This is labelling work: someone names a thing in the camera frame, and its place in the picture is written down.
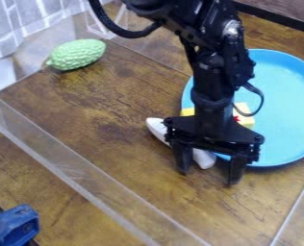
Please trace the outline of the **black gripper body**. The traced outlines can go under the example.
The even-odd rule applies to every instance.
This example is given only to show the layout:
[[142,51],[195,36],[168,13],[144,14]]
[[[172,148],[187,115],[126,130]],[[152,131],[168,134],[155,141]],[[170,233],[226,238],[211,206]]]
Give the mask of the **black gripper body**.
[[163,119],[164,140],[180,142],[192,149],[202,149],[233,157],[242,153],[247,163],[258,161],[263,136],[243,127],[233,117],[233,97],[223,96],[214,101],[195,89],[190,92],[194,104],[192,116],[174,116]]

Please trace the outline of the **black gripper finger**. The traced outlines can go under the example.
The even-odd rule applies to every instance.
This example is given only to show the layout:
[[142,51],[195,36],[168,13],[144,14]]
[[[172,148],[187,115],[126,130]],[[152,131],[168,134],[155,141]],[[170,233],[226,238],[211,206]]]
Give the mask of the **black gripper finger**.
[[192,148],[180,142],[174,142],[171,148],[178,171],[184,175],[192,163]]
[[227,184],[235,185],[239,183],[247,167],[247,156],[242,153],[234,155],[229,162]]

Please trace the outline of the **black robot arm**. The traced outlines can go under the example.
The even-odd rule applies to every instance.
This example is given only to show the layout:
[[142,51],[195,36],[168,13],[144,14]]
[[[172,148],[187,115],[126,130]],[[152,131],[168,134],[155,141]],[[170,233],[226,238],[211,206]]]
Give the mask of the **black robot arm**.
[[234,92],[250,84],[254,61],[245,46],[245,29],[231,0],[122,0],[127,9],[179,37],[192,71],[192,116],[163,119],[180,172],[188,170],[195,149],[230,156],[227,182],[239,182],[258,160],[263,136],[234,120]]

